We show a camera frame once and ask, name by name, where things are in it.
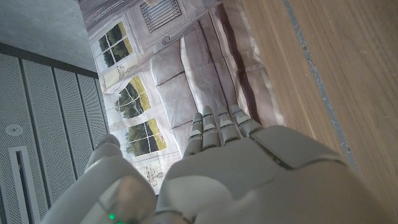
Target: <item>wooden floor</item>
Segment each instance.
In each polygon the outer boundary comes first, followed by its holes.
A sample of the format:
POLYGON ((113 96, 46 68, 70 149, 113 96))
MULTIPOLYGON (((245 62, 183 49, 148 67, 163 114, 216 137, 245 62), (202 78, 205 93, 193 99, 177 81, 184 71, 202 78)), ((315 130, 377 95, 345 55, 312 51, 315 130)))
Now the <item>wooden floor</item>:
MULTIPOLYGON (((283 0, 243 0, 288 126, 343 154, 283 0)), ((360 175, 398 223, 398 2, 291 0, 360 175)))

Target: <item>perforated panel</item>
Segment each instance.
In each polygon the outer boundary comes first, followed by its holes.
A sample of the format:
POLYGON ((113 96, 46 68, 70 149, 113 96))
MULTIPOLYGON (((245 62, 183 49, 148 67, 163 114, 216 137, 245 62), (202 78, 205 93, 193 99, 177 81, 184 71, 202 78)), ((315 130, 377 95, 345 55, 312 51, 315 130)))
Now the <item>perforated panel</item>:
POLYGON ((75 161, 75 169, 78 176, 81 176, 84 174, 88 159, 93 152, 93 146, 91 145, 79 86, 74 73, 57 68, 54 69, 54 72, 60 93, 67 134, 75 161))
POLYGON ((18 58, 0 54, 0 77, 0 166, 5 186, 2 196, 7 222, 21 222, 8 153, 9 147, 16 146, 27 146, 40 217, 43 218, 47 212, 47 202, 18 58), (10 124, 22 126, 24 132, 20 136, 6 134, 5 128, 10 124))
POLYGON ((50 200, 54 203, 75 182, 52 69, 23 60, 50 200))
POLYGON ((98 99, 94 78, 77 75, 80 84, 83 107, 86 109, 91 140, 95 146, 101 136, 106 134, 105 122, 98 99))
POLYGON ((109 133, 108 118, 106 117, 106 110, 105 110, 104 98, 103 98, 102 91, 101 91, 100 81, 95 80, 95 85, 97 86, 99 102, 101 103, 101 107, 102 107, 102 114, 104 116, 106 132, 109 133))

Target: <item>printed window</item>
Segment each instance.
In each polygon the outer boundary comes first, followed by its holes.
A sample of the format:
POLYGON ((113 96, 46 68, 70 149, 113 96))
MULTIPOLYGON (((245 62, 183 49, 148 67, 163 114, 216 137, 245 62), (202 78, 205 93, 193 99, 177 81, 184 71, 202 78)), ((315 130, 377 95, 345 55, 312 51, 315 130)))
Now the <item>printed window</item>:
MULTIPOLYGON (((139 76, 134 77, 119 93, 115 107, 124 119, 134 118, 150 109, 150 102, 139 76)), ((167 148, 155 118, 127 130, 125 147, 128 154, 141 156, 167 148)))
POLYGON ((130 40, 122 22, 119 22, 91 45, 99 72, 133 53, 130 40))

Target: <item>wall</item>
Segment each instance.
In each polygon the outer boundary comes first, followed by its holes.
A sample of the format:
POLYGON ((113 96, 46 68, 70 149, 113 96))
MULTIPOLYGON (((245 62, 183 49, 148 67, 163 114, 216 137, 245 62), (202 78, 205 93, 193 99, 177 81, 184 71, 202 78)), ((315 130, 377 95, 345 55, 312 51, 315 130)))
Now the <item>wall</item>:
POLYGON ((0 43, 96 72, 75 1, 0 1, 0 43))
POLYGON ((2 223, 40 221, 108 132, 100 84, 4 54, 0 77, 2 223))

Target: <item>sofa cushion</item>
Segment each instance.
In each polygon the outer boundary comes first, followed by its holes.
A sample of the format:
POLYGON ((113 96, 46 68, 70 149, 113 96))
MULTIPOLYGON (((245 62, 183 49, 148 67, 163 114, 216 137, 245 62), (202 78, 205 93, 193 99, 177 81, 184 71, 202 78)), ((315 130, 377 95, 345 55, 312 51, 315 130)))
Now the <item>sofa cushion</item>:
POLYGON ((170 129, 192 120, 197 112, 185 73, 156 87, 169 120, 170 129))
POLYGON ((182 73, 180 41, 176 41, 165 49, 157 52, 150 59, 150 71, 155 85, 161 85, 174 76, 182 73))
POLYGON ((184 155, 185 149, 187 148, 191 125, 191 122, 188 122, 172 129, 172 134, 181 156, 184 155))

